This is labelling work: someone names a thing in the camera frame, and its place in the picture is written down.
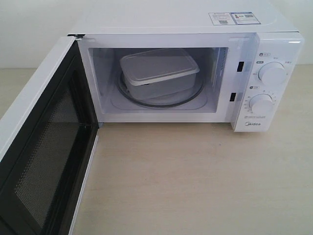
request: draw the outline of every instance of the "timer knob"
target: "timer knob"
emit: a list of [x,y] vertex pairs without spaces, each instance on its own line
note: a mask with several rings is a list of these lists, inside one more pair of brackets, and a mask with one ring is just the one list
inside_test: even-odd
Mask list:
[[278,62],[264,65],[259,71],[259,79],[267,86],[275,86],[286,80],[287,73],[284,66]]
[[273,101],[268,94],[259,94],[250,100],[249,107],[253,113],[264,115],[273,109]]

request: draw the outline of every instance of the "container lid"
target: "container lid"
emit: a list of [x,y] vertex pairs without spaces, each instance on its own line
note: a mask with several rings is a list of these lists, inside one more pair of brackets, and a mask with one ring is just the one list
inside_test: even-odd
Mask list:
[[140,86],[199,72],[194,59],[181,48],[165,48],[124,56],[121,67],[125,78]]

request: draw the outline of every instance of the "control panel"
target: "control panel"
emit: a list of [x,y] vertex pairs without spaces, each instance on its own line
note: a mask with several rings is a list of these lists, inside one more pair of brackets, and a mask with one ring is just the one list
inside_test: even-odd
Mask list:
[[268,130],[304,42],[297,32],[257,33],[252,72],[242,95],[235,131]]

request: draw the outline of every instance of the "open microwave door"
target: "open microwave door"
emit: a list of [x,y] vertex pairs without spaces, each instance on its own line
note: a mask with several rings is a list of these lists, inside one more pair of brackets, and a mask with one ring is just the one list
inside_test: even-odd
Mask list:
[[77,42],[63,37],[0,121],[0,234],[69,233],[98,128]]

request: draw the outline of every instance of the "label sticker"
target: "label sticker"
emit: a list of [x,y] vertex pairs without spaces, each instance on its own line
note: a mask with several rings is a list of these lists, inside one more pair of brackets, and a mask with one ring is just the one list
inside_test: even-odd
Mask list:
[[261,24],[252,12],[231,12],[236,24]]
[[229,12],[209,13],[213,25],[236,25]]

